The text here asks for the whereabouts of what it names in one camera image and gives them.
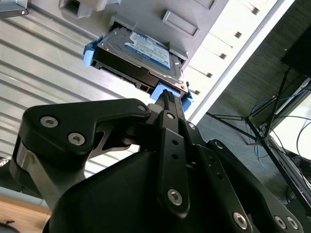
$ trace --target silver screw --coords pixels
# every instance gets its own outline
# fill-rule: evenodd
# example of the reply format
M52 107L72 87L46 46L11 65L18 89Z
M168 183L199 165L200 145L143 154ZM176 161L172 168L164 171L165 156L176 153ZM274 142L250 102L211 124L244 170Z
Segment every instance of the silver screw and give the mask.
M244 218L243 215L241 215L240 213L238 212L234 212L233 213L233 219L234 221L237 223L237 225L243 229L243 230L246 230L247 229L247 222Z
M190 126L190 128L192 128L193 130L195 130L195 125L192 123L188 123L188 125Z
M279 216L274 216L274 218L276 219L276 222L280 226L280 228L286 229L286 224L283 219L281 219Z
M175 117L172 115L172 114L170 114L170 113L167 113L167 116L170 118L170 119L174 119Z
M291 217L287 217L287 220L290 222L291 226L294 227L294 229L298 230L297 223Z
M215 145L219 148L219 149L222 149L222 145L219 143L219 142L215 142Z
M178 206L183 203L183 198L181 197L181 194L173 188L169 189L169 191L167 192L167 196L174 205Z
M142 105L138 105L138 108L139 108L140 110L142 110L142 111L146 111L146 108L145 108L144 106L142 106Z
M80 145L83 145L86 140L79 133L71 133L68 135L68 141L76 146L80 146Z
M48 128L54 128L58 125L58 121L51 116L44 116L40 119L41 125Z

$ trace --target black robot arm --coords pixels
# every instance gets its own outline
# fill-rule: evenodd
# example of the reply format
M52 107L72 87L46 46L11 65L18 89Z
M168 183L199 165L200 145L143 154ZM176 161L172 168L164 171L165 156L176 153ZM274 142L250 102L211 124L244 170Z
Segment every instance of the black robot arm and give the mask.
M84 177L87 159L139 152ZM218 140L207 143L164 91L32 107L10 167L52 209L46 233L302 233L299 221Z

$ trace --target hard drive label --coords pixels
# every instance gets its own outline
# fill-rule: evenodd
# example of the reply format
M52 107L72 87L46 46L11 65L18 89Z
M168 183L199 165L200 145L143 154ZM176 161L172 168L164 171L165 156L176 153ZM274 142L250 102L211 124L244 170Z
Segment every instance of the hard drive label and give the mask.
M126 48L165 69L171 69L170 54L159 42L138 33L132 33L130 39L133 44L125 43Z

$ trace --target blue cable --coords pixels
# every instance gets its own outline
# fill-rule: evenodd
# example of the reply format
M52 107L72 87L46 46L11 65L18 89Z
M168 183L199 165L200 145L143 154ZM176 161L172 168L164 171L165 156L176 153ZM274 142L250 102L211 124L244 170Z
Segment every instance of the blue cable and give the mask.
M285 97L285 98L281 98L280 101L287 100L287 99L289 99L289 98L291 98L291 97L299 96L299 95L300 95L301 93L303 93L304 91L305 91L305 89L302 89L301 91L299 91L299 92L298 92L297 94L295 94L295 95L288 96L288 97ZM261 102L261 103L257 104L257 105L252 109L251 114L252 114L256 109L258 109L260 106L264 105L264 104L267 103L267 102L269 102L269 101L264 101L264 102Z
M286 184L288 186L288 184L286 183L285 180L283 180L282 178L280 178L278 175L276 175L272 170L270 170L269 168L267 168L260 160L260 152L259 152L259 146L257 146L257 157L258 157L258 160L260 162L260 164L268 171L270 171L275 177L277 177L280 181L282 181L284 184Z

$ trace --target corrugated metal wall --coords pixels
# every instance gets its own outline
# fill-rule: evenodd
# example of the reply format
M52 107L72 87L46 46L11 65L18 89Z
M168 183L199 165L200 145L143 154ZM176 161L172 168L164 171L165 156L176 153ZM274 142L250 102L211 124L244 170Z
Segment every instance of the corrugated metal wall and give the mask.
M0 156L11 157L31 106L134 97L148 104L148 95L129 83L83 66L84 46L93 39L33 9L0 21ZM86 170L98 172L134 150L93 158Z

